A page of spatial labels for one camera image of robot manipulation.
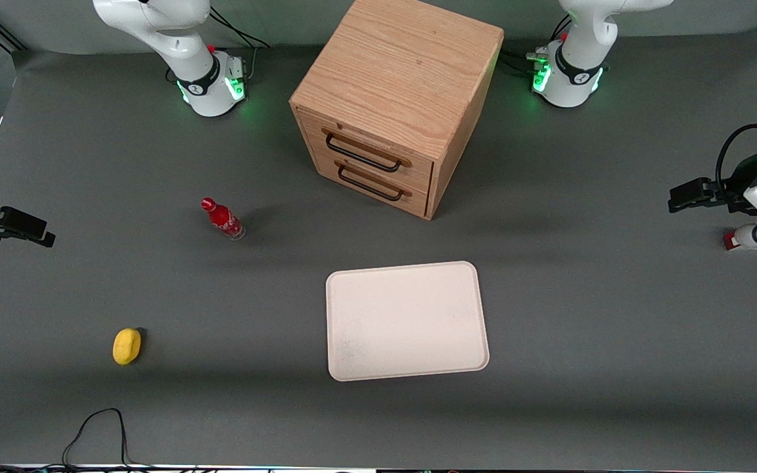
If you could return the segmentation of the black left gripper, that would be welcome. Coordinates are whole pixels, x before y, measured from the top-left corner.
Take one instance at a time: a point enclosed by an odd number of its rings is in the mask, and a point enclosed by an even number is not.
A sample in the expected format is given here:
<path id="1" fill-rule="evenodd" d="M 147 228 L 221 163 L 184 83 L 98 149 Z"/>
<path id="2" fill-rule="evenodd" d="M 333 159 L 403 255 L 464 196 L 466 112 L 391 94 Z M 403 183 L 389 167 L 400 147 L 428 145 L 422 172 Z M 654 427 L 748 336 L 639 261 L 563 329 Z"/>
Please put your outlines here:
<path id="1" fill-rule="evenodd" d="M 720 183 L 707 177 L 698 177 L 681 185 L 681 192 L 671 192 L 669 212 L 675 214 L 691 208 L 714 208 L 726 204 L 730 214 L 757 215 L 757 209 L 744 197 L 744 192 L 757 177 L 757 153 L 748 156 L 734 169 L 733 173 L 723 178 L 723 165 L 727 151 L 720 153 Z M 720 185 L 723 198 L 718 197 Z"/>

